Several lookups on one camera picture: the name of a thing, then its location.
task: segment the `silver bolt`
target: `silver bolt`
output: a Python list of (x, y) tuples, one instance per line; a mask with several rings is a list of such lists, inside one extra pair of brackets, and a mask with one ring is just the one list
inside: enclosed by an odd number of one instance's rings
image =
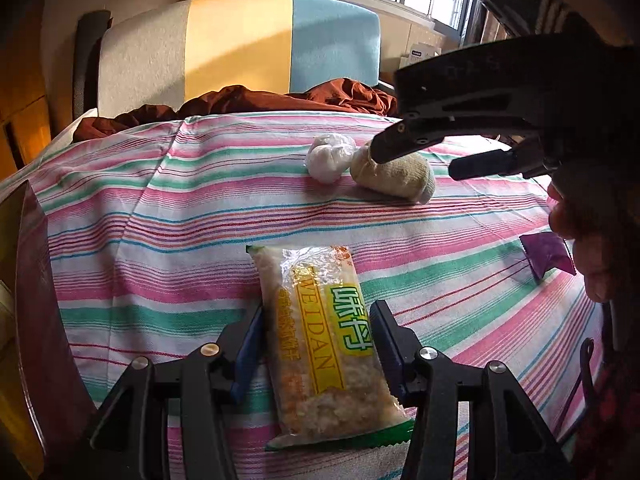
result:
[(204, 355), (204, 357), (212, 357), (218, 352), (220, 352), (220, 347), (215, 343), (207, 343), (200, 347), (200, 353)]
[(147, 359), (146, 357), (143, 357), (142, 355), (140, 357), (136, 357), (131, 362), (131, 366), (133, 367), (134, 370), (143, 370), (148, 366), (148, 364), (149, 364), (149, 359)]
[(500, 361), (491, 361), (489, 363), (489, 370), (491, 370), (494, 374), (503, 374), (507, 371), (507, 367)]
[(438, 351), (430, 346), (423, 346), (422, 348), (420, 348), (420, 352), (418, 353), (420, 354), (421, 358), (427, 361), (431, 361), (432, 359), (438, 357)]

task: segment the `snack package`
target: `snack package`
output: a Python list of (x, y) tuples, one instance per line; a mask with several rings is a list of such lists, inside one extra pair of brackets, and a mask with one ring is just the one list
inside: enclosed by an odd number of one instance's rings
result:
[(560, 269), (575, 276), (574, 262), (561, 237), (551, 231), (520, 236), (535, 279), (539, 282), (551, 269)]
[(247, 252), (260, 273), (282, 430), (267, 449), (353, 437), (357, 447), (408, 440), (413, 421), (389, 393), (349, 250)]

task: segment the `crumpled brown fabric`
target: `crumpled brown fabric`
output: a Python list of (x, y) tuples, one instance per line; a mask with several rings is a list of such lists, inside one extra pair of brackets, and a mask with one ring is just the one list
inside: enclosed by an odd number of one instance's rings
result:
[(286, 95), (232, 85), (225, 86), (219, 92), (207, 92), (191, 99), (177, 112), (166, 105), (142, 105), (114, 119), (84, 118), (74, 132), (74, 141), (108, 137), (140, 124), (183, 120), (196, 115), (314, 110), (394, 116), (397, 104), (392, 95), (348, 78), (327, 81), (302, 94)]

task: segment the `purple packet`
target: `purple packet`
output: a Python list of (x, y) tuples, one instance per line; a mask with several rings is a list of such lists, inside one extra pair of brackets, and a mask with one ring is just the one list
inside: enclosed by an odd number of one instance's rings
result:
[(551, 231), (522, 235), (524, 252), (536, 280), (542, 280), (545, 272), (560, 269), (575, 276), (574, 261), (561, 237)]

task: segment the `striped bedsheet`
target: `striped bedsheet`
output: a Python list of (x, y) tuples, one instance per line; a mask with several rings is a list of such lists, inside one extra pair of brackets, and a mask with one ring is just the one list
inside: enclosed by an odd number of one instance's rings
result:
[[(343, 244), (367, 303), (387, 300), (399, 324), (457, 362), (505, 361), (554, 427), (586, 336), (598, 367), (601, 317), (580, 276), (533, 280), (518, 236), (548, 228), (544, 186), (515, 176), (452, 181), (452, 158), (500, 146), (481, 137), (423, 152), (438, 186), (426, 205), (361, 189), (348, 173), (334, 186), (306, 174), (314, 136), (363, 144), (389, 121), (267, 112), (156, 123), (73, 145), (0, 184), (1, 199), (30, 179), (47, 215), (60, 312), (96, 404), (135, 356), (182, 357), (259, 301), (245, 244)], [(583, 405), (578, 392), (565, 426)], [(178, 409), (169, 430), (176, 478)], [(389, 480), (408, 449), (264, 452), (278, 431), (264, 362), (246, 402), (225, 417), (243, 479)], [(467, 443), (462, 409), (455, 478), (465, 475)]]

